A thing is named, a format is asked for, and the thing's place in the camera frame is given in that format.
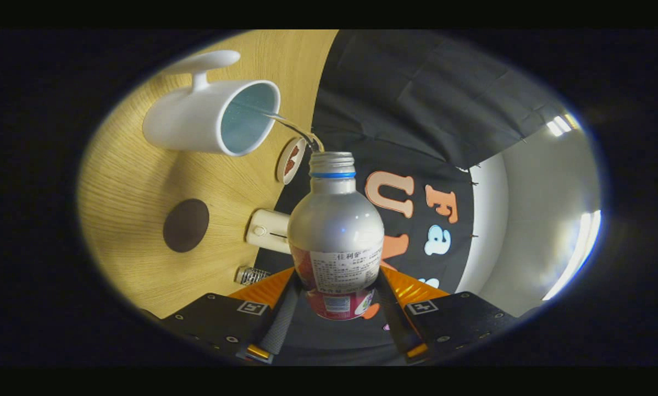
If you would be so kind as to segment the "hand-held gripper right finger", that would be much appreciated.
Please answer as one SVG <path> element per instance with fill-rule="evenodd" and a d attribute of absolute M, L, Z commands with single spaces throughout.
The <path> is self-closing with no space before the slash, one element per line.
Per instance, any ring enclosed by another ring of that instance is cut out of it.
<path fill-rule="evenodd" d="M 375 290 L 407 362 L 462 358 L 519 324 L 519 318 L 472 291 L 449 294 L 384 266 Z"/>

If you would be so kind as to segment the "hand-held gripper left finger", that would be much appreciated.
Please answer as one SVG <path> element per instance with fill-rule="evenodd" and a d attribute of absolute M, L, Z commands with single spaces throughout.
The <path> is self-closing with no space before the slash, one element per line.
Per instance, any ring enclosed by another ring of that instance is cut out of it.
<path fill-rule="evenodd" d="M 271 364 L 280 353 L 303 290 L 286 269 L 231 295 L 206 293 L 161 324 L 214 358 Z"/>

